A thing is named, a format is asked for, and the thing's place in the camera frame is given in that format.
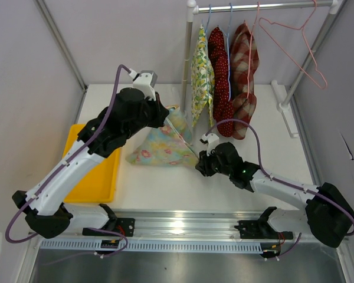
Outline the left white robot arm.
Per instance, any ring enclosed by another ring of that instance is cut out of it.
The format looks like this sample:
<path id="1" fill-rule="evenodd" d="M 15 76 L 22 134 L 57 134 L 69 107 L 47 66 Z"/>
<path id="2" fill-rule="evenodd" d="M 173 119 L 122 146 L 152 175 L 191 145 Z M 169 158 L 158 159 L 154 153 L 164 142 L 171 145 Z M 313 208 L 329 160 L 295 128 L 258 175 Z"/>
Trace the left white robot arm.
<path id="1" fill-rule="evenodd" d="M 97 229 L 109 236 L 116 230 L 116 215 L 107 206 L 64 204 L 65 197 L 90 171 L 123 147 L 145 127 L 159 128 L 169 115 L 153 87 L 123 88 L 109 106 L 89 120 L 69 152 L 36 187 L 16 191 L 12 199 L 35 233 L 54 238 L 67 229 Z"/>

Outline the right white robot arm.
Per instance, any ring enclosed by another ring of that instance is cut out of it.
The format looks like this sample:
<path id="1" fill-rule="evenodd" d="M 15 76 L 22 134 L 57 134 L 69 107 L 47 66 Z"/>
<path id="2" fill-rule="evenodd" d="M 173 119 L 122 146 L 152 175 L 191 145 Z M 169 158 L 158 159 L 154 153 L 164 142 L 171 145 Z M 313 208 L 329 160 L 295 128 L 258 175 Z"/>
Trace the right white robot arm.
<path id="1" fill-rule="evenodd" d="M 337 248 L 354 221 L 354 210 L 339 189 L 324 183 L 304 185 L 280 176 L 268 177 L 255 163 L 244 161 L 233 144 L 226 142 L 211 152 L 201 151 L 195 166 L 203 176 L 228 176 L 239 189 L 279 199 L 292 210 L 268 207 L 256 221 L 239 221 L 235 226 L 243 239 L 277 239 L 293 233 L 313 235 L 322 244 Z"/>

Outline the red plaid skirt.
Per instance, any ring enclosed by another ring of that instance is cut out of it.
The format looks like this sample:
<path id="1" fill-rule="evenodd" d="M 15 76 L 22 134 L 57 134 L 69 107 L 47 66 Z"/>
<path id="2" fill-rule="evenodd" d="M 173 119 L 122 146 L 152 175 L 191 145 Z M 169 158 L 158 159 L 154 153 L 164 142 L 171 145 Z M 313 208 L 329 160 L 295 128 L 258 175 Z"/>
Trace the red plaid skirt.
<path id="1" fill-rule="evenodd" d="M 241 24 L 235 31 L 230 45 L 230 65 L 231 65 L 231 93 L 233 118 L 244 121 L 244 123 L 234 122 L 233 138 L 242 140 L 246 136 L 251 118 L 257 106 L 257 98 L 254 93 L 254 74 L 260 64 L 257 44 L 253 37 L 251 72 L 250 72 L 250 96 L 247 96 L 247 70 L 250 32 L 246 23 Z"/>

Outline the floral cloth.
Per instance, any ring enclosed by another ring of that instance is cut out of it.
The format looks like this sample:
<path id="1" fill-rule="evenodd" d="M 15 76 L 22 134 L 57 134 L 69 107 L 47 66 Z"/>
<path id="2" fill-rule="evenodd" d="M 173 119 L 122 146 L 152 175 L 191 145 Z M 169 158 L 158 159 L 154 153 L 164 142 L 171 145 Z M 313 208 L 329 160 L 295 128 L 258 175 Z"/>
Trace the floral cloth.
<path id="1" fill-rule="evenodd" d="M 164 126 L 152 128 L 145 140 L 126 156 L 130 164 L 195 167 L 199 156 L 192 147 L 192 132 L 178 106 L 168 107 Z"/>

